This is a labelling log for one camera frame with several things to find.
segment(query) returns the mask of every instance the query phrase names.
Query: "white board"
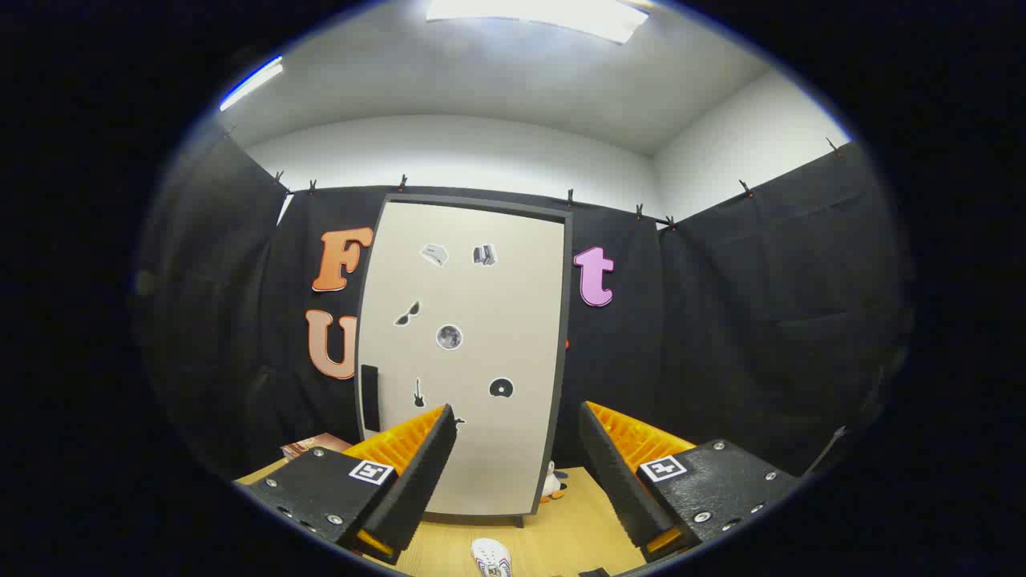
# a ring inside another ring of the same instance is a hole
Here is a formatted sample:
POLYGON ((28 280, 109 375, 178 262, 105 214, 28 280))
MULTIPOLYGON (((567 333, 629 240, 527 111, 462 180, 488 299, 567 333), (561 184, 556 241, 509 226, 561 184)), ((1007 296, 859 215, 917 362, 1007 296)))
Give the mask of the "white board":
POLYGON ((562 346, 563 233, 562 223, 484 209, 385 204, 357 359, 378 368, 381 430, 446 402, 465 421, 429 512, 534 510, 562 346), (459 340, 447 330, 439 342, 443 326, 459 340))

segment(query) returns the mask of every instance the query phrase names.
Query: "white wall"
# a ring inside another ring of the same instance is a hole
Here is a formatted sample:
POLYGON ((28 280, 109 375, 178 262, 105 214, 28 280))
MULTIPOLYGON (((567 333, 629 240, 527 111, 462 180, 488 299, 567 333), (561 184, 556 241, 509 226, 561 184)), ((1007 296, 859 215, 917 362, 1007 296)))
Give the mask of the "white wall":
POLYGON ((663 215, 652 159, 532 124, 469 116, 390 116, 325 124, 246 152, 289 190, 398 185, 566 197, 663 215))
POLYGON ((852 139, 776 70, 741 88, 656 154, 667 214, 681 221, 852 139))

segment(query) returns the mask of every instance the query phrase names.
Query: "moon sticker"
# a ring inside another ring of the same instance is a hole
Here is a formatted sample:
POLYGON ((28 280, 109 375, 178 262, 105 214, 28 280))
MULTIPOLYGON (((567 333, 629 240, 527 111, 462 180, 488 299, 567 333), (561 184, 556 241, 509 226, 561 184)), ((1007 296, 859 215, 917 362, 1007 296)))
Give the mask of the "moon sticker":
POLYGON ((456 324, 445 324, 435 335, 435 342, 445 350, 456 350, 463 344, 463 331, 456 324))

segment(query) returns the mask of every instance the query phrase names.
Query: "grey frame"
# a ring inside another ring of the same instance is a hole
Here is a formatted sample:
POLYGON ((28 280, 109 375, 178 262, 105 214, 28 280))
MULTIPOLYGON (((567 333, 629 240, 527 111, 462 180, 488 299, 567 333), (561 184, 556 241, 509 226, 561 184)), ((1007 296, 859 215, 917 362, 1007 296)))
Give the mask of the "grey frame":
POLYGON ((278 511, 272 509, 270 505, 258 499, 256 496, 252 494, 252 492, 250 492, 245 488, 245 486, 241 485, 238 482, 232 482, 230 485, 232 486, 232 489, 236 492, 236 494, 240 495, 242 499, 244 499, 250 505, 253 505, 258 510, 264 511, 264 513, 271 518, 272 523, 278 524, 278 527, 283 528, 285 531, 294 531, 299 533, 303 539, 306 539, 307 542, 313 543, 315 546, 321 547, 322 550, 328 551, 331 554, 341 555, 346 561, 355 563, 356 565, 364 569, 367 572, 366 574, 382 575, 385 577, 410 577, 409 575, 395 569, 394 567, 389 567, 387 565, 378 565, 377 563, 367 561, 363 555, 358 555, 353 551, 343 547, 342 545, 339 545, 338 543, 332 543, 331 541, 318 537, 310 533, 309 531, 304 531, 302 529, 297 528, 294 524, 287 522, 283 515, 281 515, 278 511))
MULTIPOLYGON (((566 210, 555 210, 552 208, 543 208, 540 206, 530 206, 527 204, 517 204, 514 202, 503 202, 500 200, 482 200, 478 198, 464 198, 460 196, 443 196, 434 194, 387 194, 382 202, 381 210, 378 211, 378 219, 374 220, 374 233, 379 230, 381 225, 382 216, 385 214, 385 206, 389 202, 407 202, 412 204, 434 204, 439 206, 453 206, 457 208, 471 208, 477 210, 485 210, 489 213, 501 213, 504 215, 514 215, 517 217, 526 217, 531 219, 542 219, 550 222, 558 222, 563 224, 563 283, 562 283, 562 305, 559 307, 559 339, 556 341, 557 352, 556 352, 556 371, 554 376, 554 383, 552 386, 552 406, 549 408, 549 430, 545 437, 545 451, 542 455, 542 470, 538 475, 538 487, 535 490, 535 500, 531 504, 530 512, 522 514, 538 514, 539 500, 542 498, 542 490, 545 488, 545 476, 549 469, 549 461, 552 458, 552 445, 555 441, 556 432, 556 420, 559 415, 559 399, 562 396, 563 388, 563 367, 566 359, 566 347, 564 343, 566 342, 566 323, 569 320, 570 312, 570 277, 573 276, 573 221, 574 215, 566 210)), ((366 270, 368 274, 363 275, 363 284, 360 285, 360 297, 357 302, 357 314, 361 315, 363 311, 363 288, 366 284, 367 276, 370 271, 370 262, 373 259, 373 251, 371 249, 370 256, 367 258, 366 270)), ((354 398, 356 399, 356 422, 360 431, 360 440, 364 440, 363 431, 363 395, 362 389, 360 388, 360 340, 356 339, 355 347, 355 373, 353 375, 353 386, 356 387, 353 391, 354 398)), ((501 514, 501 515, 473 515, 478 517, 512 517, 514 515, 501 514)))

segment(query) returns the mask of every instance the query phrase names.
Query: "book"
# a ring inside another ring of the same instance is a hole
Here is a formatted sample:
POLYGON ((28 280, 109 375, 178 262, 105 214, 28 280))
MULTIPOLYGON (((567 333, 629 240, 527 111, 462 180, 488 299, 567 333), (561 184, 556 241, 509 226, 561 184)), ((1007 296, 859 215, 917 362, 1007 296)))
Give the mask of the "book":
POLYGON ((310 438, 304 438, 303 440, 290 443, 281 448, 281 453, 285 456, 285 459, 291 461, 292 459, 306 453, 311 447, 323 447, 324 449, 342 453, 352 447, 352 445, 330 433, 321 433, 310 438))

